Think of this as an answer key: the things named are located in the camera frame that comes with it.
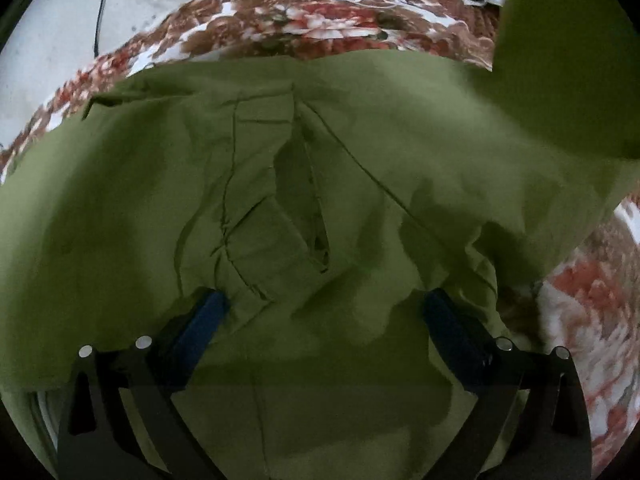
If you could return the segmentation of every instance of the floral bedsheet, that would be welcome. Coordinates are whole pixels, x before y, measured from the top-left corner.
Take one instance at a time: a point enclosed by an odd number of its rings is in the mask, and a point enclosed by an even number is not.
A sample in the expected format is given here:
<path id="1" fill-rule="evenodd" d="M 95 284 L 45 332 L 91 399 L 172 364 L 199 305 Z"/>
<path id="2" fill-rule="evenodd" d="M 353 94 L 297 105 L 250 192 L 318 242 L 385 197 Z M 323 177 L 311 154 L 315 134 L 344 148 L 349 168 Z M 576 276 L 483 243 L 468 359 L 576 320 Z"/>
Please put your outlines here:
<path id="1" fill-rule="evenodd" d="M 491 70 L 499 7 L 487 0 L 193 0 L 98 57 L 43 103 L 0 152 L 0 186 L 32 143 L 96 92 L 145 68 L 247 56 L 314 59 L 364 49 L 449 57 Z M 640 419 L 640 194 L 542 282 L 500 292 L 505 323 L 527 344 L 574 356 L 586 396 L 593 473 Z"/>

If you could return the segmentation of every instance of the green fabric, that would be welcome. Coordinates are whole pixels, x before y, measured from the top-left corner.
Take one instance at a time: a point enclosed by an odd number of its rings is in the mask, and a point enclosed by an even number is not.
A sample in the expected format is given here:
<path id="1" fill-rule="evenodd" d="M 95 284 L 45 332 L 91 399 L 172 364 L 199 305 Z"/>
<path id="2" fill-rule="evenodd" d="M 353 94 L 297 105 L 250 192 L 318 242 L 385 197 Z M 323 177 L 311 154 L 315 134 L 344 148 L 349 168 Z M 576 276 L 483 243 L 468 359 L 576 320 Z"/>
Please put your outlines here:
<path id="1" fill-rule="evenodd" d="M 508 0 L 493 73 L 366 51 L 120 83 L 0 188 L 0 386 L 59 387 L 83 344 L 124 348 L 214 287 L 230 315 L 175 402 L 223 472 L 423 475 L 474 398 L 419 291 L 507 333 L 497 287 L 543 276 L 640 173 L 638 46 L 615 0 Z"/>

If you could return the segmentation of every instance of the metal screw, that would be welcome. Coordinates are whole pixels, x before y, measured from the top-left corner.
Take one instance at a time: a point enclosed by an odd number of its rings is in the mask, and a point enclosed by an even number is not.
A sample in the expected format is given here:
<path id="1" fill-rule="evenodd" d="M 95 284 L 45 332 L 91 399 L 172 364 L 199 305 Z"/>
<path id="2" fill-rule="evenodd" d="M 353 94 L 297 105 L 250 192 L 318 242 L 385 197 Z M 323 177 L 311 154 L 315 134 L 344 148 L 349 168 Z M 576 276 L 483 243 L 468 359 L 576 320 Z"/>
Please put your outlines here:
<path id="1" fill-rule="evenodd" d="M 561 359 L 568 359 L 571 357 L 571 352 L 569 352 L 564 346 L 557 346 L 556 355 Z"/>
<path id="2" fill-rule="evenodd" d="M 507 339 L 506 337 L 499 337 L 495 340 L 495 345 L 500 349 L 508 352 L 513 350 L 513 343 L 511 339 Z"/>
<path id="3" fill-rule="evenodd" d="M 85 357 L 89 357 L 91 355 L 91 352 L 94 351 L 94 347 L 92 347 L 91 345 L 84 345 L 81 349 L 79 349 L 78 351 L 78 355 L 84 359 Z"/>
<path id="4" fill-rule="evenodd" d="M 136 339 L 136 348 L 140 350 L 144 350 L 145 348 L 149 348 L 153 340 L 148 335 L 140 336 Z"/>

